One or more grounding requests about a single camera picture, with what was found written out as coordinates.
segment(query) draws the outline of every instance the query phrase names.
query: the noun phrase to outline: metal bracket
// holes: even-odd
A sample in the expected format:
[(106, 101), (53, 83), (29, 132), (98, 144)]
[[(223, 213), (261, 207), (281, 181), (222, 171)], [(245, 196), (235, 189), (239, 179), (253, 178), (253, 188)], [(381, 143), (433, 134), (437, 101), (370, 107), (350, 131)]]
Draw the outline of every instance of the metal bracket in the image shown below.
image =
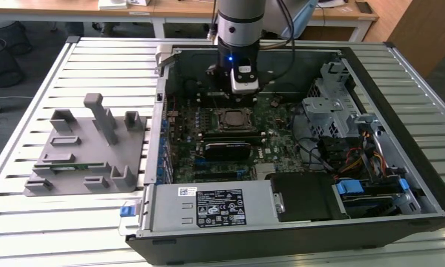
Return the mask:
[(155, 47), (154, 61), (155, 61), (155, 74), (159, 74), (161, 69), (167, 64), (174, 62), (173, 46), (170, 44), (161, 44)]
[(377, 116), (374, 114), (361, 114), (354, 118), (354, 123), (373, 123), (378, 122)]
[(281, 193), (274, 193), (273, 194), (273, 202), (275, 203), (277, 213), (283, 213), (285, 212), (285, 206), (283, 206), (283, 200), (282, 200)]
[(307, 97), (303, 99), (303, 105), (306, 112), (310, 113), (330, 113), (342, 110), (338, 99), (334, 98)]

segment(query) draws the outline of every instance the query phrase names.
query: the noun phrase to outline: perforated metal surface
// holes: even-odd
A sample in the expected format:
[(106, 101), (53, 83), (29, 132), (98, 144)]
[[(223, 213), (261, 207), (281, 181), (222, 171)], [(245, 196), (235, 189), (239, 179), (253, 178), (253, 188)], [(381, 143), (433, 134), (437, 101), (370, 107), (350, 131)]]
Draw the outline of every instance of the perforated metal surface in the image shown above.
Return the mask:
[[(141, 197), (147, 144), (142, 147), (139, 190), (105, 195), (21, 195), (30, 168), (51, 129), (54, 108), (90, 117), (86, 93), (106, 98), (114, 116), (137, 110), (151, 127), (157, 83), (154, 52), (159, 43), (205, 44), (169, 39), (83, 38), (66, 44), (50, 74), (0, 157), (0, 266), (146, 266), (118, 235), (118, 208)], [(445, 181), (445, 108), (419, 78), (381, 44), (303, 42), (306, 46), (350, 46), (358, 55), (422, 151)], [(359, 93), (361, 102), (367, 105)], [(418, 233), (379, 249), (238, 260), (205, 266), (445, 266), (445, 228)]]

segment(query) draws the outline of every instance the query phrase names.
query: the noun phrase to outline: blue tab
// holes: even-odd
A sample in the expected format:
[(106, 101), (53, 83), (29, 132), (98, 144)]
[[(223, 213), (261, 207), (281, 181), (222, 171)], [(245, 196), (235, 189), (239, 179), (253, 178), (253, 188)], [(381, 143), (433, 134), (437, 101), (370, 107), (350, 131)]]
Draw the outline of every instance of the blue tab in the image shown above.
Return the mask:
[(133, 217), (134, 216), (134, 206), (119, 207), (119, 217)]
[(338, 190), (339, 195), (342, 194), (357, 194), (362, 193), (362, 185), (358, 180), (342, 180), (337, 185), (335, 188)]
[(403, 178), (401, 178), (398, 180), (398, 183), (401, 184), (401, 188), (402, 188), (403, 191), (409, 190), (409, 184), (407, 184), (407, 181)]
[(346, 194), (342, 184), (335, 184), (335, 189), (338, 190), (339, 195)]

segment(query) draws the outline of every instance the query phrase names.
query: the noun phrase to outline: black wire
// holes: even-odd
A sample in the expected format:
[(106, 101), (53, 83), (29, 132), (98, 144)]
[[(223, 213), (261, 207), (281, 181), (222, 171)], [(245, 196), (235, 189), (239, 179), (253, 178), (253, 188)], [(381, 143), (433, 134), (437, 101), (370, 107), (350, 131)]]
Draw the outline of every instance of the black wire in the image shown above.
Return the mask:
[(306, 117), (307, 122), (310, 122), (310, 118), (309, 118), (309, 116), (307, 116), (307, 114), (306, 114), (303, 105), (299, 105), (299, 107), (301, 107), (302, 110), (303, 110), (303, 114), (305, 114), (305, 117)]
[[(293, 133), (293, 127), (291, 127), (291, 136), (293, 136), (293, 139), (295, 139), (295, 134)], [(309, 140), (313, 140), (314, 138), (313, 137), (301, 137), (297, 140), (297, 146), (301, 148), (301, 150), (303, 150), (317, 161), (319, 161), (321, 165), (323, 165), (325, 169), (330, 172), (337, 172), (334, 170), (334, 168), (327, 164), (326, 161), (323, 161), (314, 153), (311, 153), (301, 144), (299, 144), (299, 141), (302, 139), (309, 139)]]
[(317, 4), (318, 8), (321, 8), (321, 14), (323, 16), (323, 25), (321, 27), (321, 30), (319, 30), (319, 39), (321, 37), (323, 36), (323, 30), (325, 30), (325, 25), (326, 25), (326, 19), (325, 19), (325, 8), (322, 8), (318, 4)]
[(282, 12), (282, 15), (283, 15), (283, 18), (285, 18), (286, 26), (290, 29), (290, 38), (289, 38), (289, 41), (291, 42), (291, 58), (290, 58), (290, 63), (289, 63), (289, 66), (287, 66), (286, 70), (282, 73), (279, 73), (275, 76), (273, 76), (271, 80), (277, 80), (281, 77), (283, 77), (286, 75), (286, 73), (290, 71), (290, 69), (293, 67), (293, 64), (295, 62), (295, 40), (294, 40), (294, 37), (295, 37), (295, 32), (294, 32), (295, 27), (293, 25), (291, 15), (290, 15), (289, 9), (286, 8), (283, 0), (277, 0), (277, 4), (278, 4), (278, 7), (279, 7), (279, 11)]
[(311, 161), (311, 155), (313, 155), (311, 153), (313, 153), (313, 150), (314, 150), (314, 149), (317, 150), (318, 148), (314, 147), (314, 148), (310, 149), (309, 162), (302, 163), (302, 164), (307, 164), (306, 168), (307, 168), (310, 171), (318, 171), (318, 170), (313, 170), (313, 169), (310, 169), (310, 165), (311, 165), (311, 164), (314, 164), (314, 165), (322, 165), (319, 162), (313, 162), (313, 161)]
[(209, 27), (209, 29), (214, 29), (215, 19), (217, 19), (217, 16), (215, 16), (215, 0), (214, 0), (214, 4), (213, 4), (213, 16), (210, 17), (210, 27)]

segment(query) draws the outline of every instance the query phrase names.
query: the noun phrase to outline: green circuit board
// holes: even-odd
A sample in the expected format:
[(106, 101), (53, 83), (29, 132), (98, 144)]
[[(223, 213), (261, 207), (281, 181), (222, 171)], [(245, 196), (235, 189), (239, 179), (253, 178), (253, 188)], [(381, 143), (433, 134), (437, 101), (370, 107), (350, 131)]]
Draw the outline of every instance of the green circuit board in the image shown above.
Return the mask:
[[(250, 155), (243, 161), (207, 162), (202, 157), (198, 133), (218, 132), (217, 114), (223, 108), (201, 108), (193, 100), (175, 98), (170, 103), (175, 113), (169, 112), (170, 141), (173, 155), (173, 183), (218, 181), (218, 179), (195, 179), (197, 174), (237, 173), (237, 180), (255, 180), (254, 165), (271, 163), (275, 172), (302, 171), (302, 161), (295, 151), (291, 131), (286, 128), (293, 103), (270, 106), (271, 95), (258, 95), (257, 104), (246, 108), (251, 125), (265, 133), (263, 142), (251, 146)], [(199, 116), (209, 116), (203, 128)]]

